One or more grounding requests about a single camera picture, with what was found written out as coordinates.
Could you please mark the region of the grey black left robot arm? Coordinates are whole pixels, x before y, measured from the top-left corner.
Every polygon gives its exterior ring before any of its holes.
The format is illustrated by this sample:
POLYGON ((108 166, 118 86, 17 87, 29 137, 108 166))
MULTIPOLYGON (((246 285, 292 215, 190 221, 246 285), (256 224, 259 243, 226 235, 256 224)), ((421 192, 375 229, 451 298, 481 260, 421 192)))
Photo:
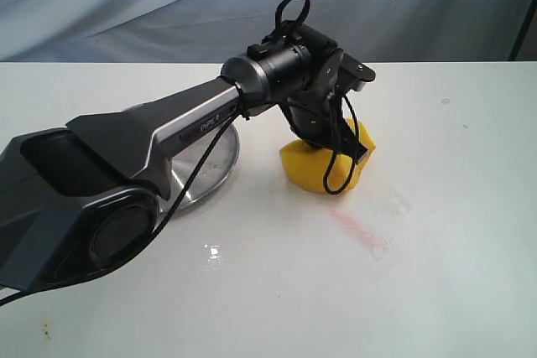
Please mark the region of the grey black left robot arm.
POLYGON ((128 262, 171 196, 173 158, 233 118, 279 106, 308 144, 361 157, 341 101, 374 78, 336 41, 286 23, 213 80, 13 138, 1 155, 2 286, 63 288, 128 262))

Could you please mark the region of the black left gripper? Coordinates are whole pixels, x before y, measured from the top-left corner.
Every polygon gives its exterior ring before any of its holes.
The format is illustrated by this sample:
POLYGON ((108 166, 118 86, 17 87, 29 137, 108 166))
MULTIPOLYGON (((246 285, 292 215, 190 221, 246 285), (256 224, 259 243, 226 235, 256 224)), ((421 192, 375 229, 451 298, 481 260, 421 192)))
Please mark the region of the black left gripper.
POLYGON ((338 153, 355 153, 357 140, 342 113, 347 94, 339 80, 343 51, 335 50, 316 69, 305 89, 295 92, 284 109, 294 133, 308 144, 338 153))

